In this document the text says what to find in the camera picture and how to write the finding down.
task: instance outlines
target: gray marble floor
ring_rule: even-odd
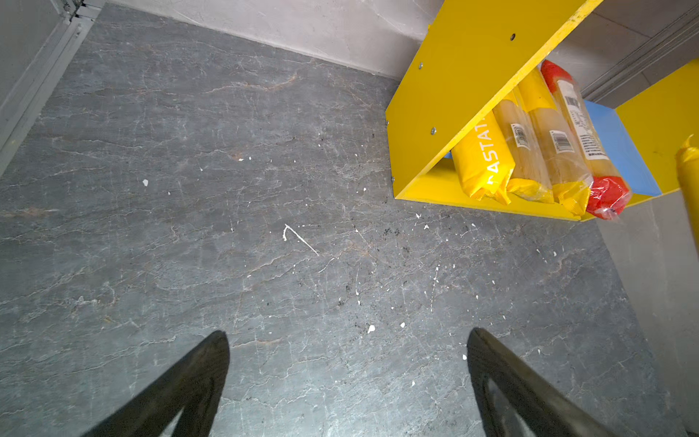
[[[480,436],[474,326],[684,435],[594,223],[393,199],[396,86],[107,5],[0,179],[0,435],[78,434],[223,329],[215,436]]]

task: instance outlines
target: spaghetti package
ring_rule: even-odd
[[[587,212],[605,220],[618,217],[631,200],[632,193],[602,147],[577,83],[567,71],[550,61],[544,61],[541,72],[568,126],[575,133],[585,164],[594,177]]]
[[[539,69],[534,68],[519,83],[519,91],[549,171],[554,200],[573,215],[583,216],[593,179],[577,139],[558,111]]]
[[[472,199],[493,197],[507,205],[507,183],[514,160],[495,116],[488,113],[475,128],[452,149],[454,166],[461,189]]]
[[[517,87],[498,103],[493,114],[514,159],[514,171],[507,184],[507,192],[525,200],[553,203],[549,172],[529,117],[521,108]]]

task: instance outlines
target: red package end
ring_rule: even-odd
[[[631,200],[631,190],[619,176],[595,176],[587,202],[587,212],[604,220],[611,220]]]
[[[555,65],[551,61],[544,61],[541,64],[541,74],[544,75],[544,80],[546,80],[546,85],[549,87],[549,91],[553,94],[559,88],[556,84],[558,79],[567,80],[570,83],[575,83],[575,81],[570,77],[570,74],[561,67]]]

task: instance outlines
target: yellow wooden shelf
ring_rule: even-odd
[[[395,197],[580,220],[558,204],[470,199],[443,157],[600,2],[446,0],[386,110]],[[617,109],[664,194],[677,189],[674,155],[699,120],[696,79],[699,60]],[[634,194],[629,206],[650,199]]]

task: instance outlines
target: barcode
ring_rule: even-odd
[[[575,97],[568,97],[568,96],[565,96],[565,102],[566,102],[568,105],[573,105],[573,106],[575,106],[576,108],[580,109],[580,102],[579,102]]]
[[[529,142],[527,141],[526,134],[524,133],[524,128],[521,124],[512,123],[512,133],[514,134],[514,142],[517,143],[518,148],[525,148],[529,150]]]
[[[580,135],[580,145],[587,159],[609,159],[592,135]]]
[[[554,146],[556,147],[556,153],[567,153],[573,152],[572,145],[568,140],[568,135],[563,131],[549,131],[551,134],[551,139],[554,141]]]

